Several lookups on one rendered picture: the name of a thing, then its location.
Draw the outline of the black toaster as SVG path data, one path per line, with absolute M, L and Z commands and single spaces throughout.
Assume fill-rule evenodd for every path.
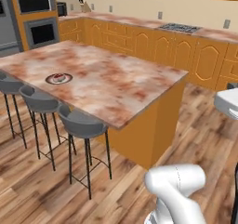
M 57 3 L 58 15 L 60 17 L 67 15 L 67 5 L 64 2 Z

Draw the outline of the silver built-in oven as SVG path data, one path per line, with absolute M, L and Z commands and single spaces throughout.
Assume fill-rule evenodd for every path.
M 30 49 L 48 46 L 60 41 L 55 17 L 24 22 L 24 29 Z

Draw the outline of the wooden knife block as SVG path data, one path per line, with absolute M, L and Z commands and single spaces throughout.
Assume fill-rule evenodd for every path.
M 83 13 L 87 13 L 87 12 L 91 11 L 87 2 L 85 2 L 84 0 L 78 0 L 78 1 L 79 1 L 80 7 L 81 7 L 81 10 Z

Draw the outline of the grey fridge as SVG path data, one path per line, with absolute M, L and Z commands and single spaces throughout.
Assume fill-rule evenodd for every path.
M 12 0 L 0 0 L 0 58 L 23 51 Z

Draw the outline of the orange tall oven cabinet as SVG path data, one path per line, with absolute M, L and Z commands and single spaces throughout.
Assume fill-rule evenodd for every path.
M 54 10 L 54 11 L 39 12 L 39 13 L 33 13 L 33 14 L 21 14 L 20 8 L 18 6 L 18 0 L 12 0 L 12 4 L 15 10 L 16 20 L 20 30 L 20 38 L 21 38 L 23 50 L 28 50 L 29 46 L 28 46 L 27 36 L 26 36 L 25 28 L 24 28 L 24 22 L 28 20 L 42 20 L 44 18 L 57 17 L 58 12 Z

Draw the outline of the orange kitchen island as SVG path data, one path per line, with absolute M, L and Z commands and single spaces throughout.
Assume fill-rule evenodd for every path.
M 188 74 L 73 41 L 0 58 L 0 70 L 100 119 L 118 153 L 146 169 L 172 144 Z M 51 85 L 54 73 L 73 79 Z

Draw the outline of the dark round plate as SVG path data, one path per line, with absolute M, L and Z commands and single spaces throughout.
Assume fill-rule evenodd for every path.
M 53 76 L 54 76 L 54 75 L 55 75 L 55 73 L 49 75 L 49 76 L 46 78 L 46 82 L 49 83 L 49 84 L 51 84 L 51 85 L 60 85 L 60 84 L 66 84 L 66 83 L 72 81 L 72 79 L 73 79 L 73 77 L 72 77 L 70 74 L 65 73 L 65 79 L 64 79 L 63 81 L 61 81 L 61 82 L 54 82 L 54 81 L 53 81 Z

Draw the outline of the silver microwave oven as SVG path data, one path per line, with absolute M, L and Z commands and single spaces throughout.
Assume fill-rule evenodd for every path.
M 17 0 L 21 14 L 48 12 L 56 9 L 55 0 Z

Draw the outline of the orange base cupboards run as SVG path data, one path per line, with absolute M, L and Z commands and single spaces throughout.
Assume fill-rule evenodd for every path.
M 59 18 L 59 36 L 154 61 L 189 73 L 188 81 L 212 90 L 238 83 L 238 34 L 200 29 L 171 31 L 162 21 L 100 13 Z

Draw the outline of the grey bar stool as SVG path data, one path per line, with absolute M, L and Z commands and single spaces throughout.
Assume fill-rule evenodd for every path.
M 55 161 L 54 161 L 54 148 L 51 144 L 47 115 L 51 114 L 55 126 L 56 135 L 58 138 L 59 145 L 61 145 L 61 135 L 58 130 L 55 113 L 58 111 L 60 103 L 53 97 L 49 96 L 47 93 L 37 90 L 34 87 L 24 85 L 19 89 L 19 92 L 25 101 L 27 107 L 30 110 L 31 119 L 33 122 L 33 130 L 36 142 L 36 150 L 38 158 L 41 158 L 41 155 L 44 155 L 47 159 L 51 161 L 53 170 L 56 170 Z M 39 113 L 41 117 L 41 123 L 46 133 L 47 144 L 49 148 L 48 153 L 43 153 L 40 151 L 40 145 L 37 134 L 36 118 L 35 115 Z
M 23 86 L 23 82 L 17 80 L 14 77 L 7 75 L 4 72 L 0 72 L 0 92 L 2 92 L 4 94 L 5 104 L 7 107 L 8 121 L 10 124 L 12 137 L 15 137 L 16 132 L 14 131 L 12 120 L 11 120 L 11 114 L 10 114 L 10 109 L 9 109 L 9 105 L 8 105 L 8 100 L 7 100 L 8 95 L 12 96 L 13 103 L 15 106 L 15 111 L 17 113 L 17 117 L 18 117 L 18 121 L 19 121 L 20 132 L 21 132 L 21 137 L 23 139 L 23 144 L 24 144 L 24 147 L 27 147 L 25 136 L 24 136 L 24 131 L 23 131 L 22 123 L 21 123 L 21 119 L 20 119 L 20 113 L 18 110 L 18 104 L 17 104 L 16 98 L 15 98 L 15 96 L 19 94 L 19 90 L 22 86 Z
M 85 143 L 85 158 L 86 158 L 86 178 L 87 184 L 86 188 L 88 190 L 88 197 L 91 197 L 91 180 L 89 168 L 93 165 L 93 160 L 99 161 L 99 164 L 104 164 L 108 167 L 109 177 L 112 178 L 112 165 L 111 165 L 111 155 L 110 155 L 110 143 L 108 136 L 108 126 L 106 126 L 101 121 L 96 118 L 92 118 L 77 110 L 70 110 L 69 106 L 66 104 L 60 104 L 58 108 L 59 118 L 64 125 L 65 131 L 68 133 L 68 153 L 69 153 L 69 179 L 70 183 L 73 183 L 73 179 L 82 183 L 82 178 L 78 179 L 73 175 L 73 160 L 72 160 L 72 145 L 73 138 L 82 138 Z M 106 141 L 106 152 L 108 163 L 101 161 L 99 158 L 91 154 L 90 140 L 92 138 L 105 135 Z

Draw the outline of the grey hob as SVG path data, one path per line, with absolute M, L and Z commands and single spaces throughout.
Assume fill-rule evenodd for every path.
M 167 23 L 163 26 L 160 26 L 160 29 L 183 33 L 195 33 L 200 30 L 200 27 L 177 23 Z

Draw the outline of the red steak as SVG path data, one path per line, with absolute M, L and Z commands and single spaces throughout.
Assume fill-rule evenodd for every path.
M 53 81 L 54 82 L 61 82 L 65 79 L 65 74 L 64 73 L 56 73 L 54 76 L 53 76 Z

